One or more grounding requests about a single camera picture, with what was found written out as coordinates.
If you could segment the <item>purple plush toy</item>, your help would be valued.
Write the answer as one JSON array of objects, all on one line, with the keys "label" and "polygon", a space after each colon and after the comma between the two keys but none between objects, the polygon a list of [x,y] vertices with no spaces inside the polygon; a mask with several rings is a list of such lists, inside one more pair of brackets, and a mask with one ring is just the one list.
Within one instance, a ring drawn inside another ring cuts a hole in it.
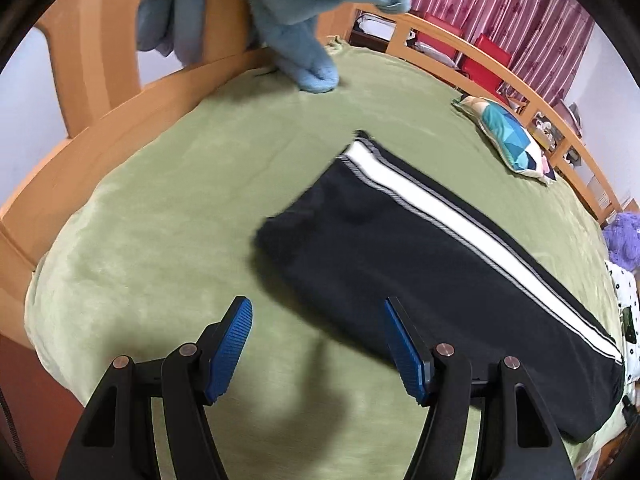
[{"label": "purple plush toy", "polygon": [[608,258],[612,263],[630,272],[634,272],[639,266],[639,229],[640,216],[638,212],[620,212],[603,229]]}]

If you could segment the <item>colourful geometric pillow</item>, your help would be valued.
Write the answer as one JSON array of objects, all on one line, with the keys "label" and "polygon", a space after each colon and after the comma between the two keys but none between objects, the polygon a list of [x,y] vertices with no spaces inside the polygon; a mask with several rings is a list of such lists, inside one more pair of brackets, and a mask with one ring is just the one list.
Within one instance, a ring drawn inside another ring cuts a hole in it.
[{"label": "colourful geometric pillow", "polygon": [[479,96],[466,96],[453,100],[452,106],[477,125],[514,174],[544,185],[556,182],[554,170],[538,143],[501,104]]}]

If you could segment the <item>black smartphone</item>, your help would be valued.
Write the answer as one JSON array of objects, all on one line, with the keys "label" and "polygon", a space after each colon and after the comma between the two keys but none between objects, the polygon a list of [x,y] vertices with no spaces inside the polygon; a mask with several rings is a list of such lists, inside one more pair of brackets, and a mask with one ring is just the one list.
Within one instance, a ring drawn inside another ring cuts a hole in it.
[{"label": "black smartphone", "polygon": [[624,307],[622,310],[622,325],[625,340],[630,344],[637,343],[637,333],[634,329],[634,318],[631,307]]}]

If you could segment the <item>green bed blanket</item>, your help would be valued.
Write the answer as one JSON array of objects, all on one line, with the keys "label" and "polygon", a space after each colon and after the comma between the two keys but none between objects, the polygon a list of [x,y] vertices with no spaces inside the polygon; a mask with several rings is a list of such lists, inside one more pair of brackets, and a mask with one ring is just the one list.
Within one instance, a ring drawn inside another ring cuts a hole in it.
[{"label": "green bed blanket", "polygon": [[115,356],[166,356],[250,298],[250,338],[207,412],[235,479],[399,479],[418,440],[425,411],[396,370],[330,332],[253,247],[358,130],[483,211],[622,339],[599,226],[566,182],[506,168],[423,70],[341,41],[330,52],[334,91],[253,70],[114,169],[29,285],[29,339],[80,402]]}]

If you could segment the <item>white dotted pillow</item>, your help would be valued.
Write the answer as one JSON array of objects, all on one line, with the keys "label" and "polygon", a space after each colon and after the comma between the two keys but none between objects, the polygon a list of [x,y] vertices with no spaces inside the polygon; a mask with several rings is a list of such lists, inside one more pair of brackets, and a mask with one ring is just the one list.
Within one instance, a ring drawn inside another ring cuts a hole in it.
[{"label": "white dotted pillow", "polygon": [[623,343],[626,352],[626,362],[628,365],[636,366],[639,364],[639,294],[636,278],[634,274],[623,269],[612,261],[605,261],[608,274],[613,283],[618,310],[622,317],[624,307],[631,307],[632,317],[634,318],[634,329],[637,333],[637,343],[630,344],[625,340],[623,333]]}]

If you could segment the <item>black pants white stripe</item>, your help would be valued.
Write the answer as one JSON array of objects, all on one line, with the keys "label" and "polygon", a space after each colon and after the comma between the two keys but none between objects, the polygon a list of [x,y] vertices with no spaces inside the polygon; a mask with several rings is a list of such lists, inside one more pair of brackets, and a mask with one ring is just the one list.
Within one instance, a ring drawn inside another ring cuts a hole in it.
[{"label": "black pants white stripe", "polygon": [[622,398],[623,355],[597,318],[503,228],[364,131],[255,243],[301,302],[378,356],[390,297],[477,375],[516,356],[567,439],[590,438]]}]

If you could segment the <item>grey blue hanging cloth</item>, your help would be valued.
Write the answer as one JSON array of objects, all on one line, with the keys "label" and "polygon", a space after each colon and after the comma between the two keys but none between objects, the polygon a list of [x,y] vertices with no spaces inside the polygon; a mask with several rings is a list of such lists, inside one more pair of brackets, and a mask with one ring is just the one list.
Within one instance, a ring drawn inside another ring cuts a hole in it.
[{"label": "grey blue hanging cloth", "polygon": [[141,0],[136,45],[141,52],[173,53],[183,66],[202,62],[206,0]]}]

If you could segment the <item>wooden bed frame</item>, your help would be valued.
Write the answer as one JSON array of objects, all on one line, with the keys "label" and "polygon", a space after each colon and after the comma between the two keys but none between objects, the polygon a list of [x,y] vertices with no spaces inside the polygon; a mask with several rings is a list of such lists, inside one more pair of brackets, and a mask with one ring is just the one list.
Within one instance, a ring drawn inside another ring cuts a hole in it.
[{"label": "wooden bed frame", "polygon": [[[18,36],[26,37],[27,25],[43,32],[67,128],[66,138],[41,157],[1,205],[1,333],[25,348],[34,348],[27,335],[25,306],[36,264],[107,174],[183,116],[189,118],[211,94],[214,104],[220,104],[217,89],[227,89],[228,81],[246,70],[253,77],[250,90],[257,90],[258,76],[266,76],[266,82],[280,84],[273,88],[286,90],[282,96],[267,93],[276,96],[276,104],[294,96],[293,87],[282,86],[280,76],[260,71],[269,65],[271,52],[245,45],[250,28],[246,0],[207,0],[204,62],[140,84],[134,59],[134,14],[139,2],[14,0],[6,3],[1,17],[2,63],[9,63],[9,50],[15,53]],[[341,133],[341,142],[333,142],[341,148],[347,131],[356,129],[346,115],[338,116],[337,122],[328,118],[303,126],[302,118],[288,113],[284,115],[288,122],[278,122],[279,129],[268,129],[271,122],[257,127],[251,141],[248,133],[241,134],[240,126],[215,122],[212,139],[221,140],[218,133],[233,133],[246,138],[250,154],[257,155],[264,144],[280,155],[291,133],[292,139],[302,139],[295,142],[307,152],[320,153],[331,144],[329,133]]]}]

